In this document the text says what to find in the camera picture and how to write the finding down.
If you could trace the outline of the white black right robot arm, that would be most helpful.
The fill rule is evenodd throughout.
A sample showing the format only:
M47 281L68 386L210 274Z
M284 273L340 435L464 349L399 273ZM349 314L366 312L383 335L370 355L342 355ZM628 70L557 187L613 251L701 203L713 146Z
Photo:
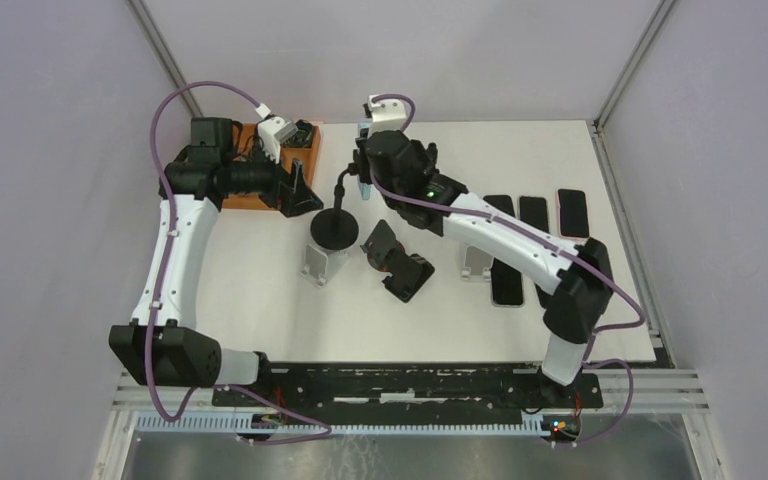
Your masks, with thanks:
M551 408L572 401L595 326L614 293L607 247L593 238L582 244L562 239L504 213L442 174L434 146L401 131L359 136L353 158L361 181L409 225L478 248L547 295L543 323L550 336L537 392Z

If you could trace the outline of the silver edge smartphone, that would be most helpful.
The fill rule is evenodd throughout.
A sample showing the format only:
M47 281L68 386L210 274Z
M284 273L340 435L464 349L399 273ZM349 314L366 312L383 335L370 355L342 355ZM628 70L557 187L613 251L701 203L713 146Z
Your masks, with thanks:
M495 259L491 267L491 303L502 308L519 308L525 304L521 273L499 259Z

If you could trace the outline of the black folding phone stand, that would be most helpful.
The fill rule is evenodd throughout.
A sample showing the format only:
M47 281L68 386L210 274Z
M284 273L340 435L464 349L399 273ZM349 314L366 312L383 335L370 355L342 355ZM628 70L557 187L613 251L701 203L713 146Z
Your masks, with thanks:
M391 250L385 262L388 276L384 288L403 303L408 303L435 273L435 267L418 254Z

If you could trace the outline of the blue case smartphone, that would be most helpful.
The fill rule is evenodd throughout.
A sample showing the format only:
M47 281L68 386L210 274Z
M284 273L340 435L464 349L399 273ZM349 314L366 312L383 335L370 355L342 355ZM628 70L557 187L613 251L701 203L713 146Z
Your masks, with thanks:
M363 153L364 142L368 137L368 130L371 126L370 122L359 122L357 124L357 136L355 139L355 151L353 155L354 163L357 166L357 185L360 194L360 198L363 201L368 201L371 197L372 186L367 182L369 175L368 162Z

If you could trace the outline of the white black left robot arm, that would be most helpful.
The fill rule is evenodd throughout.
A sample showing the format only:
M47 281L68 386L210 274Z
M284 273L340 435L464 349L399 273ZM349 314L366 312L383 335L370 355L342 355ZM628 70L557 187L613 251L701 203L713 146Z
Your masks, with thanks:
M286 166L283 144L295 122L268 116L244 138L241 123L195 118L190 142L162 170L160 225L144 292L126 325L111 328L108 343L140 385L208 388L236 384L250 407L274 394L262 352L238 351L197 330L196 298L211 232L230 196L256 196L291 218L322 209L299 159Z

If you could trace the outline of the black round clamp stand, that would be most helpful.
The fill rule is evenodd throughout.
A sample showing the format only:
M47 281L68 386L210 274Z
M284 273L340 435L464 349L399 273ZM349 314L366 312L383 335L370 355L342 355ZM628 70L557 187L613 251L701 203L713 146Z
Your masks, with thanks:
M356 174L357 168L348 166L338 175L334 187L333 206L320 211L311 221L311 238L323 249L346 250L352 247L358 239L358 222L350 212L343 209L343 199L346 193L345 177Z

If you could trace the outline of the pink case smartphone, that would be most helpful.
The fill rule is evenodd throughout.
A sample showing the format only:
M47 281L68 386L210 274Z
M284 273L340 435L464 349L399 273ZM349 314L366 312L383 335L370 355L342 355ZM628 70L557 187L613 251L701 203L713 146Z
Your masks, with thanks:
M590 225L586 194L581 190L557 191L559 233L562 237L586 239L590 237Z

